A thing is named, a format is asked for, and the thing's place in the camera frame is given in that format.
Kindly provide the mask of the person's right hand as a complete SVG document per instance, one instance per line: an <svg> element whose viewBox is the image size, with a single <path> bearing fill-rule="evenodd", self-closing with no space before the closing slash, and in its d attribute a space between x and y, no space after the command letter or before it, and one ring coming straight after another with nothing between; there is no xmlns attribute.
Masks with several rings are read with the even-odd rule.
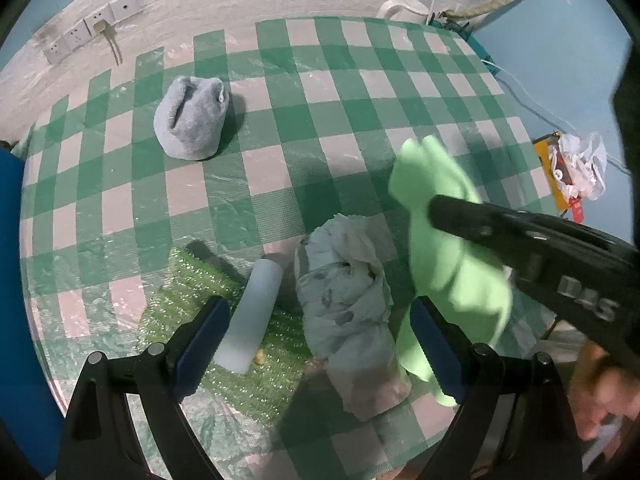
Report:
<svg viewBox="0 0 640 480"><path fill-rule="evenodd" d="M606 364L605 358L601 347L586 340L570 378L567 397L578 437L583 441L597 437L602 422L618 412L614 402L624 375L618 367Z"/></svg>

